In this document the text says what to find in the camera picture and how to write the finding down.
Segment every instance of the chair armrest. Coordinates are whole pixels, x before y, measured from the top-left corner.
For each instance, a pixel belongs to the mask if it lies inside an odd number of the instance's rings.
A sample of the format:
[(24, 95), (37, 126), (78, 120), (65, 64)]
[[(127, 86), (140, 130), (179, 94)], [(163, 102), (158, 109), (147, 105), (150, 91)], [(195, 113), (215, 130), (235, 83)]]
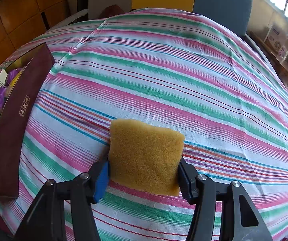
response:
[(73, 14), (70, 17), (67, 17), (66, 19), (62, 20), (58, 24), (54, 25), (49, 30), (47, 30), (47, 32), (53, 31), (53, 30), (55, 30), (57, 28), (60, 28), (60, 27), (64, 27), (66, 25), (69, 25), (71, 22), (75, 21), (79, 17), (82, 17), (82, 16), (86, 15), (87, 13), (88, 13), (87, 9), (81, 10), (81, 11), (77, 12), (76, 14)]
[(261, 51), (261, 49), (257, 46), (257, 44), (248, 36), (245, 34), (244, 41), (265, 61), (265, 63), (272, 67), (270, 61), (265, 57), (264, 53)]

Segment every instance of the orange tiled wall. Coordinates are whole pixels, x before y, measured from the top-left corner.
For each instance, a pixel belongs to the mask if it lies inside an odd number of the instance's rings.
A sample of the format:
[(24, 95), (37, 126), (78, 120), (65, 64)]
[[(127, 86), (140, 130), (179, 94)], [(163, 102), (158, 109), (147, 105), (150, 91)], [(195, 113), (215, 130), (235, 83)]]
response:
[(0, 0), (0, 64), (16, 49), (69, 16), (66, 0)]

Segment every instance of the metal screw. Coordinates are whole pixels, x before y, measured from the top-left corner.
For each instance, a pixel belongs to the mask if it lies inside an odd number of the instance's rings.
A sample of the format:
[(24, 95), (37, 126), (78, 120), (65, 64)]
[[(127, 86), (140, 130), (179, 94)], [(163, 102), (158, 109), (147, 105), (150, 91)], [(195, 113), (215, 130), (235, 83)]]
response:
[(46, 181), (46, 185), (47, 185), (47, 186), (51, 186), (51, 185), (53, 185), (54, 183), (55, 183), (55, 181), (54, 181), (53, 179), (49, 179), (49, 180)]
[(207, 176), (204, 175), (204, 174), (198, 174), (197, 178), (198, 178), (199, 180), (206, 180), (206, 179), (207, 179)]
[(82, 174), (80, 174), (80, 178), (81, 179), (88, 179), (89, 178), (89, 174), (88, 173), (82, 173)]
[(238, 188), (241, 185), (241, 183), (238, 182), (237, 180), (234, 180), (232, 181), (232, 185)]

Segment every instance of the striped tablecloth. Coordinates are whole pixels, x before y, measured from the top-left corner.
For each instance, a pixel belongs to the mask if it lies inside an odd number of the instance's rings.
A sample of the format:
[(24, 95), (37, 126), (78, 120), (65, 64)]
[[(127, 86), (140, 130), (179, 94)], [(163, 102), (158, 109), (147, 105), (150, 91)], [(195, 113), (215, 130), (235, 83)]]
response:
[[(26, 128), (19, 198), (0, 202), (12, 232), (46, 179), (87, 171), (109, 148), (111, 120), (132, 118), (183, 133), (189, 163), (215, 181), (242, 182), (273, 239), (288, 236), (288, 93), (240, 38), (203, 16), (142, 9), (45, 33), (1, 68), (42, 42), (56, 63)], [(181, 196), (114, 182), (93, 206), (101, 239), (116, 241), (185, 240), (193, 211)]]

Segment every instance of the yellow sponge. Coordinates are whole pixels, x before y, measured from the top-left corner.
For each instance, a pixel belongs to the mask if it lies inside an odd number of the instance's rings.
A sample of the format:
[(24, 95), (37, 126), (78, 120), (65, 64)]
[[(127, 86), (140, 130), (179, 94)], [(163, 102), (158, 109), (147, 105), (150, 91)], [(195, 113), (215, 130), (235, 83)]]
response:
[(152, 194), (179, 195), (177, 169), (185, 136), (132, 119), (111, 122), (108, 154), (116, 183)]

